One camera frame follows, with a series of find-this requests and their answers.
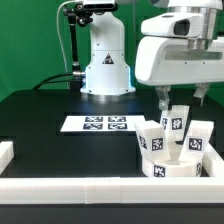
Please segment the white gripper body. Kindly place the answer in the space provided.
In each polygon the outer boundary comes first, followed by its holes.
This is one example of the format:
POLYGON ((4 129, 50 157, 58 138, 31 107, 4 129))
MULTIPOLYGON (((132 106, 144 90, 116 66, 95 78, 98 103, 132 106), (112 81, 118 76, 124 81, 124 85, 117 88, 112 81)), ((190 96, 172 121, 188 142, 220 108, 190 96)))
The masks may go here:
POLYGON ((136 56, 135 76, 149 86, 215 83, 224 81, 224 38, 207 50, 199 40, 206 26, 199 13, 165 13, 144 20, 136 56))

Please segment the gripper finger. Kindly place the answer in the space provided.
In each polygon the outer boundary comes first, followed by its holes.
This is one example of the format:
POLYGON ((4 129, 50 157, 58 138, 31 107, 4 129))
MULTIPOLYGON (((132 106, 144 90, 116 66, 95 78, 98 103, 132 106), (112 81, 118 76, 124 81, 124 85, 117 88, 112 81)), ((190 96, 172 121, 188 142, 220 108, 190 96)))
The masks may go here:
POLYGON ((196 107, 201 107, 204 102, 204 98, 210 88, 209 83, 198 83, 196 85, 195 93, 192 97, 192 104, 196 107))
POLYGON ((159 109, 162 111, 170 110, 172 105, 170 103, 169 92, 170 86, 157 86, 156 93, 159 99, 159 109))

